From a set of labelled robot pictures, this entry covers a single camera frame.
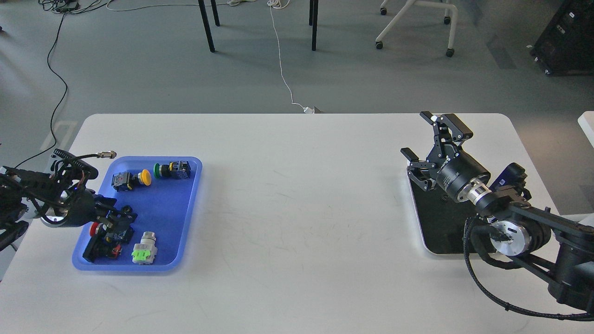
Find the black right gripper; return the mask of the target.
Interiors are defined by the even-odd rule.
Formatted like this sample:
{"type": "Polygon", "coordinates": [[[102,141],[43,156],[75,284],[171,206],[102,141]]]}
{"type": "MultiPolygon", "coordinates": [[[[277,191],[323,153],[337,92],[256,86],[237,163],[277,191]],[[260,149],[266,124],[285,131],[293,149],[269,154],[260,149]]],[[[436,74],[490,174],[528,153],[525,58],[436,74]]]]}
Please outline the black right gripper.
{"type": "Polygon", "coordinates": [[[409,179],[425,192],[437,184],[454,202],[467,201],[472,182],[487,183],[491,178],[489,171],[462,150],[462,143],[473,137],[473,131],[456,114],[437,116],[422,111],[420,116],[433,127],[433,148],[424,161],[410,148],[401,148],[409,161],[409,179]]]}

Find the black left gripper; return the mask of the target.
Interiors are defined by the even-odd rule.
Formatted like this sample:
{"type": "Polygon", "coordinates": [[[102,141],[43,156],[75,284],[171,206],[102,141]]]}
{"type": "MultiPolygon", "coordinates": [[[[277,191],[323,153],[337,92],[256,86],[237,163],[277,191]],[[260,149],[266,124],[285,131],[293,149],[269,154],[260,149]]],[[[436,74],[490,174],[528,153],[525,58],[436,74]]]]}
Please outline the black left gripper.
{"type": "Polygon", "coordinates": [[[42,214],[40,219],[48,227],[79,227],[95,221],[94,237],[115,239],[115,228],[129,228],[138,217],[131,206],[124,206],[118,210],[115,209],[115,204],[115,198],[92,194],[89,190],[85,190],[81,195],[76,195],[65,216],[59,217],[56,214],[50,216],[50,212],[47,212],[42,214]]]}

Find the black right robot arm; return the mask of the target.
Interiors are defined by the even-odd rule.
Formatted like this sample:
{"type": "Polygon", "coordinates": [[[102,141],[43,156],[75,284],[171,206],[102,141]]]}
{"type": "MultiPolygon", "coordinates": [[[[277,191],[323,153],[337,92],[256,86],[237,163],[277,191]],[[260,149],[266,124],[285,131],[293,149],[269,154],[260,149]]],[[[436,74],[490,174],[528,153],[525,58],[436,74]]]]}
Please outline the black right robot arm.
{"type": "Polygon", "coordinates": [[[475,216],[465,221],[463,257],[477,287],[490,300],[521,315],[558,321],[593,320],[593,227],[533,207],[526,189],[525,169],[509,164],[488,186],[490,172],[463,150],[473,132],[455,114],[420,116],[433,129],[433,147],[424,160],[410,148],[401,153],[408,160],[407,176],[420,189],[439,187],[454,201],[469,201],[475,216]],[[548,284],[557,303],[578,314],[540,313],[515,306],[494,296],[477,279],[469,259],[470,248],[487,264],[503,270],[523,268],[548,284]]]}

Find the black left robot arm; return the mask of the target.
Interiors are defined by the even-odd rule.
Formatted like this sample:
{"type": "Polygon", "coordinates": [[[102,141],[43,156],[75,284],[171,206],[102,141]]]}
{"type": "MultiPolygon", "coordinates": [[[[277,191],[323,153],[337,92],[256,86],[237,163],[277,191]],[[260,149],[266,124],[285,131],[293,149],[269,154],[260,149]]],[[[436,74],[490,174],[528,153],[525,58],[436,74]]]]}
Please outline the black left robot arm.
{"type": "Polygon", "coordinates": [[[91,223],[83,252],[88,262],[117,258],[134,234],[137,214],[130,206],[116,208],[116,199],[88,189],[98,170],[85,159],[55,149],[47,173],[4,167],[1,173],[1,248],[6,249],[28,229],[30,218],[48,227],[79,227],[91,223]]]}

